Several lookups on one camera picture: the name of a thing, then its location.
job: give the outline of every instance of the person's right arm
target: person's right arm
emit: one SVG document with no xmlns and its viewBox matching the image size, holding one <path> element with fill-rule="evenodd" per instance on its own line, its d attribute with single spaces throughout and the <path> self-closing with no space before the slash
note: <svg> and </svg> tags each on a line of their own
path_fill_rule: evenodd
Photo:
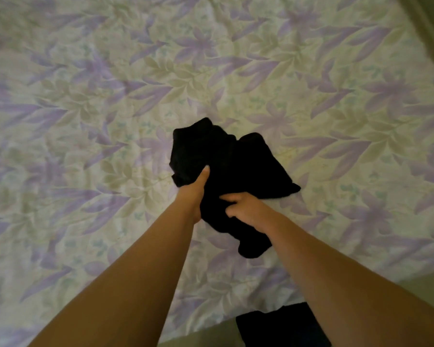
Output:
<svg viewBox="0 0 434 347">
<path fill-rule="evenodd" d="M 247 192 L 227 215 L 265 233 L 335 347 L 434 346 L 434 308 L 316 239 Z"/>
</svg>

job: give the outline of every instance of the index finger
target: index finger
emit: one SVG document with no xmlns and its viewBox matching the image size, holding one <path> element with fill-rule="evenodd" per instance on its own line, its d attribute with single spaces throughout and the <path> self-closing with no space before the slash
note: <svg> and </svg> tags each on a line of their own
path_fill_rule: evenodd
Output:
<svg viewBox="0 0 434 347">
<path fill-rule="evenodd" d="M 204 185 L 206 185 L 207 179 L 209 178 L 209 174 L 210 174 L 210 167 L 205 166 L 204 169 L 201 171 L 201 174 L 196 179 L 195 183 L 198 183 L 204 187 Z"/>
<path fill-rule="evenodd" d="M 243 192 L 227 193 L 225 195 L 220 196 L 219 198 L 228 202 L 239 202 L 243 198 Z"/>
</svg>

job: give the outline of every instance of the black pants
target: black pants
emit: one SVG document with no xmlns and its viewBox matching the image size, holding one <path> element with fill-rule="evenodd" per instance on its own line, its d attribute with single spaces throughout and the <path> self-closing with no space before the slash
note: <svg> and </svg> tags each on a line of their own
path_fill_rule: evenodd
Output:
<svg viewBox="0 0 434 347">
<path fill-rule="evenodd" d="M 307 303 L 284 306 L 262 313 L 237 317 L 237 325 L 246 347 L 330 347 Z"/>
</svg>

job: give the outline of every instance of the floor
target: floor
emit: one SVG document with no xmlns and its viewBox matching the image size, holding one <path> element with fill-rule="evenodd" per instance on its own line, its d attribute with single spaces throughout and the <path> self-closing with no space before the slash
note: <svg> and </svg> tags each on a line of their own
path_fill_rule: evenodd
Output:
<svg viewBox="0 0 434 347">
<path fill-rule="evenodd" d="M 428 276 L 406 280 L 400 283 L 406 290 L 414 293 L 434 306 L 434 273 Z M 161 343 L 158 347 L 243 347 L 235 319 L 224 321 L 208 329 L 188 336 Z"/>
</svg>

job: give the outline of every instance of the leaf pattern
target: leaf pattern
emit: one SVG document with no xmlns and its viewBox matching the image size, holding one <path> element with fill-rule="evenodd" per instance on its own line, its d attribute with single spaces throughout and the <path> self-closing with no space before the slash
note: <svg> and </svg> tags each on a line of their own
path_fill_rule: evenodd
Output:
<svg viewBox="0 0 434 347">
<path fill-rule="evenodd" d="M 434 270 L 434 63 L 395 0 L 0 1 L 0 346 L 172 202 L 173 131 L 202 117 L 264 136 L 312 235 L 392 280 Z M 272 249 L 195 230 L 162 341 L 302 299 Z"/>
</svg>

